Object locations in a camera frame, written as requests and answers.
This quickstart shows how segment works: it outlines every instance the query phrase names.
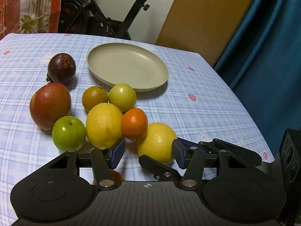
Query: curtain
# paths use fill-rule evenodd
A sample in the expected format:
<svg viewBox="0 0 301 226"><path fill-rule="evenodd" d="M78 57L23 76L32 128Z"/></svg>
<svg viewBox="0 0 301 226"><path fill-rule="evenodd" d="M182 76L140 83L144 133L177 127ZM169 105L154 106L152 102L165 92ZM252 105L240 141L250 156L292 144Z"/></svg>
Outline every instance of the curtain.
<svg viewBox="0 0 301 226"><path fill-rule="evenodd" d="M0 40L9 33L58 32L61 0L0 0Z"/></svg>
<svg viewBox="0 0 301 226"><path fill-rule="evenodd" d="M276 155L301 126L301 0L253 0L214 69Z"/></svg>

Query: plaid tablecloth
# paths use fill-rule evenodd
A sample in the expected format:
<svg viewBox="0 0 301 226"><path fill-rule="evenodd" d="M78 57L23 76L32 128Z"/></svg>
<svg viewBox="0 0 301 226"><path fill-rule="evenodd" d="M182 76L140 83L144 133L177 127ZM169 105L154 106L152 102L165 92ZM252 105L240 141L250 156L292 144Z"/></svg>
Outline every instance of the plaid tablecloth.
<svg viewBox="0 0 301 226"><path fill-rule="evenodd" d="M264 161L274 160L241 102L197 53L89 35L9 34L0 41L0 225L16 219L9 199L12 187L60 154L51 135L34 124L29 112L32 95L46 84L49 60L60 52L74 58L76 81L69 86L72 114L85 124L83 92L93 85L110 90L89 72L86 56L99 44L117 41L144 47L169 69L167 84L137 94L136 107L145 111L149 123L166 123L178 137L193 142L219 138L256 151ZM91 148L85 146L83 152ZM117 171L126 180L152 179L142 171L133 144L128 144ZM204 171L207 179L214 174L213 169ZM93 181L90 169L82 169L81 176Z"/></svg>

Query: dark purple fruit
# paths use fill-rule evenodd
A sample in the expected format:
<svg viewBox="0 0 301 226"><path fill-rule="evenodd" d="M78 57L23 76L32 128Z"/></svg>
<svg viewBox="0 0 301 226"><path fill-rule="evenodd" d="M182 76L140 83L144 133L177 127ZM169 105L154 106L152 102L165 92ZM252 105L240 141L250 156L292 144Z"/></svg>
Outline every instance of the dark purple fruit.
<svg viewBox="0 0 301 226"><path fill-rule="evenodd" d="M47 81L68 84L75 75L74 59L67 53L54 55L48 64Z"/></svg>

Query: beige plate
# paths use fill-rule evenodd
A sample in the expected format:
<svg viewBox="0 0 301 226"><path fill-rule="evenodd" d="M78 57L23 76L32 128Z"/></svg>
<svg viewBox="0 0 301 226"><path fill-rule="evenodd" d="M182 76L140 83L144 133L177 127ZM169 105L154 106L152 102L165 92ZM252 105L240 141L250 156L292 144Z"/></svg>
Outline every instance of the beige plate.
<svg viewBox="0 0 301 226"><path fill-rule="evenodd" d="M168 79L163 61L144 48L126 43L107 43L93 48L87 63L92 74L113 87L130 85L136 92L146 92L162 86Z"/></svg>

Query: green apple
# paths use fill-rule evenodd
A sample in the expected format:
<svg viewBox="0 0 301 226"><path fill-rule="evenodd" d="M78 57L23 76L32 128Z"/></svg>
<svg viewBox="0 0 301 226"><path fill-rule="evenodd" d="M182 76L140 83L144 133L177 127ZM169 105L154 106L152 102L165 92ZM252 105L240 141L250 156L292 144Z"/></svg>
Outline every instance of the green apple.
<svg viewBox="0 0 301 226"><path fill-rule="evenodd" d="M121 112L133 108L137 100L135 90L124 83L117 84L109 92L109 102L114 104Z"/></svg>
<svg viewBox="0 0 301 226"><path fill-rule="evenodd" d="M86 138L84 124L73 116L63 116L52 128L52 140L55 146L65 152L69 149L79 150Z"/></svg>

